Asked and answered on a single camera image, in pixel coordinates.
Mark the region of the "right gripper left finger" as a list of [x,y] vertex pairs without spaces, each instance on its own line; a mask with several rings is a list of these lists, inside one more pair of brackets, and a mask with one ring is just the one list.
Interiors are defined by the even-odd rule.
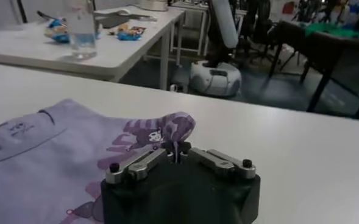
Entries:
[[126,181],[143,181],[153,172],[170,168],[176,161],[173,142],[164,142],[156,149],[113,156],[105,160],[105,182],[123,184]]

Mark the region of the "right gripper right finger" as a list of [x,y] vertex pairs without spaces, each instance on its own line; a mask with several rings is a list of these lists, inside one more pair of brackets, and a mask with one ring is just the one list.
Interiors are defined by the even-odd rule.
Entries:
[[189,142],[179,144],[177,157],[185,174],[193,178],[252,180],[257,175],[257,168],[250,159],[235,159],[214,149],[193,147]]

